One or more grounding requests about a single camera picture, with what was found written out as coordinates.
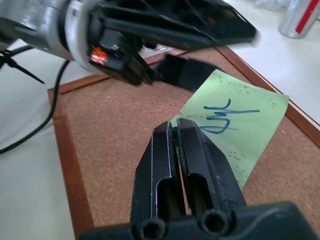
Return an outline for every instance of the orange light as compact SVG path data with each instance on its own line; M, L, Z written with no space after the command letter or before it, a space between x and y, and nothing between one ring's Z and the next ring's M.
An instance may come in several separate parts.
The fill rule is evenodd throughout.
M104 65L108 61L108 55L100 47L93 47L91 59L98 64Z

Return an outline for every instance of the green object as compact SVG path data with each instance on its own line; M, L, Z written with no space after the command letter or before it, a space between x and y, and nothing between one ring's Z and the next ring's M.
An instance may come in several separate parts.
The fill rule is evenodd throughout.
M284 117L289 97L215 70L181 109L226 155L242 189Z

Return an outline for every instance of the cork board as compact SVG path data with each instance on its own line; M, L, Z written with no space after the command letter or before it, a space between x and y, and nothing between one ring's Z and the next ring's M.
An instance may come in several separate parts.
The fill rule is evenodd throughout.
M215 49L185 57L250 83ZM129 221L135 170L152 131L192 94L163 82L136 87L108 79L61 95L94 227ZM295 202L320 235L320 149L286 116L242 192L249 205Z

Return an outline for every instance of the wooden frame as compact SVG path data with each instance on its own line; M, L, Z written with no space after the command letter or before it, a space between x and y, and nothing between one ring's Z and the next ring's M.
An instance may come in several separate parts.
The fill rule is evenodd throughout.
M231 64L233 64L239 70L239 72L241 72L253 85L270 90L272 92L277 91L281 93L276 87L274 87L270 82L263 78L263 76L259 75L250 66L248 66L231 49L229 49L228 47L222 47L219 48L218 51ZM185 53L187 52L178 49L173 49L169 52L160 53L155 56L148 57L146 61L148 64L152 65L161 61L166 54L183 55ZM76 238L79 236L82 230L93 228L94 223L87 200L86 191L80 172L80 167L77 160L76 150L74 147L73 137L71 134L68 116L66 113L66 108L62 94L68 93L79 88L83 88L91 84L98 83L103 80L107 80L109 78L110 77L108 76L91 75L61 85L59 88L57 104L53 115L54 131L56 135L56 141L58 145L61 167L64 177L64 184L66 188L70 214ZM53 99L53 93L54 89L48 90L48 96L50 101L52 101ZM294 102L290 101L285 115L320 148L320 131L310 121L308 121L296 108L303 112Z

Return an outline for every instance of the red stripe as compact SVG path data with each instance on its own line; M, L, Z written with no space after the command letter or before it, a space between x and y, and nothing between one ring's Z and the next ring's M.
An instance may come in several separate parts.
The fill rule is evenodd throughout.
M307 9L305 10L305 13L303 15L303 17L301 18L298 26L296 27L295 31L298 34L301 34L301 32L303 31L303 29L305 28L311 14L314 12L316 6L318 5L320 0L311 0L309 6L307 7Z

